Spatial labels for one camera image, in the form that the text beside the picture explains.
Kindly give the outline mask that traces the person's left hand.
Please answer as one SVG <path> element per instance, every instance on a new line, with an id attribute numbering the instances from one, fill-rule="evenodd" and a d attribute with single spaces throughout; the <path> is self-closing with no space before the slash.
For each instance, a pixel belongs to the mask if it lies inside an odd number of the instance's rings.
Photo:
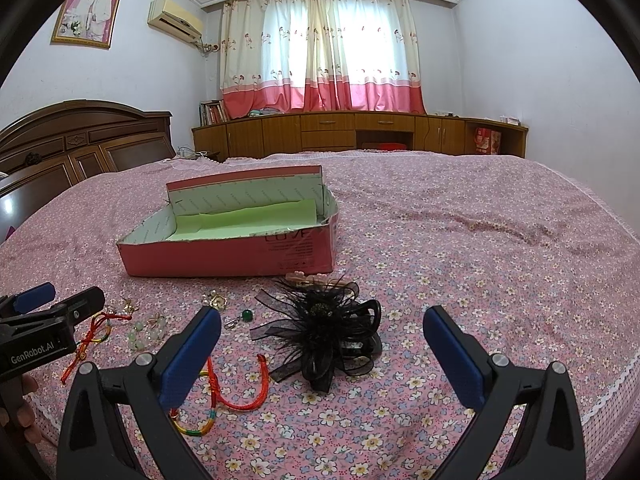
<path id="1" fill-rule="evenodd" d="M 31 444 L 37 444 L 42 440 L 41 430 L 36 425 L 35 412 L 26 400 L 26 396 L 37 389 L 38 384 L 30 375 L 15 377 L 1 386 L 1 393 L 9 397 L 9 408 L 1 409 L 1 426 L 5 427 L 9 422 L 13 422 L 15 426 L 24 430 L 24 437 Z"/>

